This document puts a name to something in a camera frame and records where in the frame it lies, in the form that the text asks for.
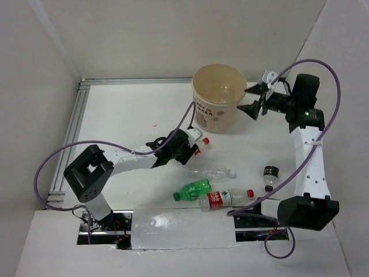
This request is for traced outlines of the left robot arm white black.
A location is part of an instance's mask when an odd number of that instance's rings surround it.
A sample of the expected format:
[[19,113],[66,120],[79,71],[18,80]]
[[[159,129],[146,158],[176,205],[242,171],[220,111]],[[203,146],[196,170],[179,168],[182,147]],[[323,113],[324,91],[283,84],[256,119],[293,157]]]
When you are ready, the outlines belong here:
[[114,223],[113,211],[102,191],[114,175],[136,169],[153,169],[175,160],[185,165],[198,150],[202,132],[197,128],[172,131],[168,137],[133,150],[103,151],[96,144],[88,146],[64,170],[64,178],[76,198],[93,216],[93,223],[108,230]]

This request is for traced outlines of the clear bottle unlabelled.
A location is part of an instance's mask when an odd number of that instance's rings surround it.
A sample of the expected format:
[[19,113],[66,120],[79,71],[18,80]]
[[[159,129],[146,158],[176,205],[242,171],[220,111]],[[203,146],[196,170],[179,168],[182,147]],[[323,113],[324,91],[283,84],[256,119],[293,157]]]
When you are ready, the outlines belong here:
[[214,182],[225,182],[236,177],[236,173],[232,169],[225,166],[209,164],[191,164],[187,168],[186,175],[189,178],[208,179]]
[[236,91],[230,85],[221,85],[213,89],[211,101],[215,103],[231,103],[236,100]]

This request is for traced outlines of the small clear bottle red label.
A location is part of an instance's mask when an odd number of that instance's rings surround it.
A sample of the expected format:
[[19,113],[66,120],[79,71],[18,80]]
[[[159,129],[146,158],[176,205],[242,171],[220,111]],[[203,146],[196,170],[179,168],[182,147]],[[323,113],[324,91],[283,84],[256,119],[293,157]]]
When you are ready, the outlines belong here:
[[195,151],[194,155],[199,155],[200,153],[203,153],[209,149],[210,140],[207,137],[205,137],[198,140],[195,144],[198,147],[198,149]]

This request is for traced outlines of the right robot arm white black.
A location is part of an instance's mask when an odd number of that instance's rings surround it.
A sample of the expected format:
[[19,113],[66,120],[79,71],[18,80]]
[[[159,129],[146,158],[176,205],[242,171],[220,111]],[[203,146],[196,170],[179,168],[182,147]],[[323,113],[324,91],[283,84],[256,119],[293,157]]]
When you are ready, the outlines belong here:
[[340,206],[331,199],[325,176],[320,138],[326,129],[325,119],[323,111],[315,108],[319,78],[298,74],[289,94],[275,92],[278,81],[277,73],[266,70],[257,85],[246,89],[259,100],[238,109],[253,119],[269,110],[285,115],[295,148],[295,190],[291,198],[262,201],[251,218],[257,226],[265,226],[275,218],[285,226],[321,231],[338,214]]

